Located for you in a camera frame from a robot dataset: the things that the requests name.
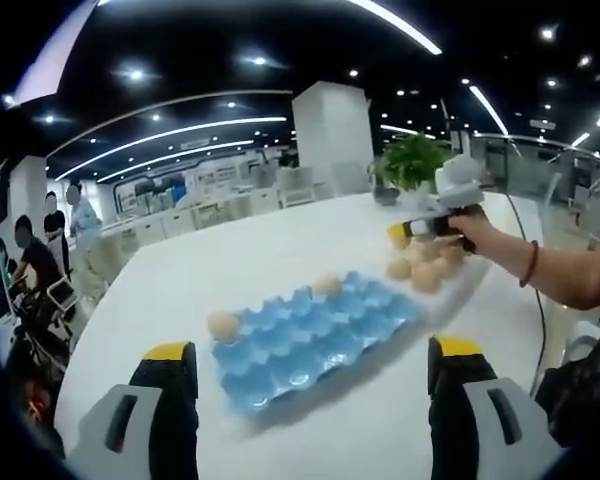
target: person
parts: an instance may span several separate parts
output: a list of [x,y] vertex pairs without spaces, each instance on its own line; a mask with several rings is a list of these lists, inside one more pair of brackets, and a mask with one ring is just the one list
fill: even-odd
[[[480,207],[449,218],[475,244],[476,253],[528,282],[557,303],[578,310],[600,305],[600,247],[569,252],[538,247],[491,225]],[[563,447],[600,425],[600,340],[584,359],[549,369],[536,402],[546,411],[549,430]]]
[[102,233],[102,220],[98,218],[89,200],[82,195],[82,185],[74,183],[67,189],[71,205],[70,235],[76,238],[76,248],[82,260],[83,294],[98,304],[107,291],[102,275],[106,266],[101,258],[98,243]]
[[64,213],[58,210],[58,201],[55,192],[48,192],[45,197],[47,211],[44,217],[44,234],[47,237],[49,248],[56,256],[56,260],[64,273],[71,280],[71,268],[69,266],[69,244],[64,234]]
[[31,267],[36,274],[36,284],[34,290],[37,297],[33,305],[33,318],[23,319],[27,321],[26,327],[40,341],[47,351],[62,359],[68,358],[68,351],[63,342],[48,331],[49,324],[56,306],[47,294],[47,289],[62,278],[56,259],[51,250],[36,236],[33,235],[33,226],[31,220],[26,215],[22,215],[15,223],[16,243],[22,244],[23,235],[26,238],[26,245],[22,252],[20,263],[13,274],[12,285],[16,285],[23,279],[27,267]]

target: egg tray cup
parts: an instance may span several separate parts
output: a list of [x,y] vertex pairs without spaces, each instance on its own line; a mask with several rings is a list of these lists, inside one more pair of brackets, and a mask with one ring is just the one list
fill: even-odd
[[420,310],[402,293],[357,272],[340,292],[312,296],[309,287],[289,300],[265,300],[258,312],[237,312],[240,336],[213,342],[220,383],[233,410],[262,410],[290,391],[305,390],[325,373],[352,365],[401,327],[415,325]]

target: green plant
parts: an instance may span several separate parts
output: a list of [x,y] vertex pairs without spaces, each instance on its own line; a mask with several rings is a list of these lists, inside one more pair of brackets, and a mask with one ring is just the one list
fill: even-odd
[[409,135],[389,146],[370,170],[385,182],[413,190],[433,180],[446,158],[447,153],[435,141],[424,135]]

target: potted plant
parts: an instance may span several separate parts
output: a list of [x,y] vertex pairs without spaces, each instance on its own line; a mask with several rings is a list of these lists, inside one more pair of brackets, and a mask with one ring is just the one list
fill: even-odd
[[409,135],[390,145],[371,165],[371,172],[400,189],[407,202],[417,206],[429,193],[436,169],[446,157],[447,152],[435,141],[424,135]]

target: hand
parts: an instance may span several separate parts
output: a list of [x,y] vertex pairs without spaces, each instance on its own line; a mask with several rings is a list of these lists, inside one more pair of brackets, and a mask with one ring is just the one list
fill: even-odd
[[481,245],[497,230],[489,222],[489,219],[480,205],[471,205],[455,212],[449,217],[449,226],[457,228],[465,237],[476,245],[480,253]]

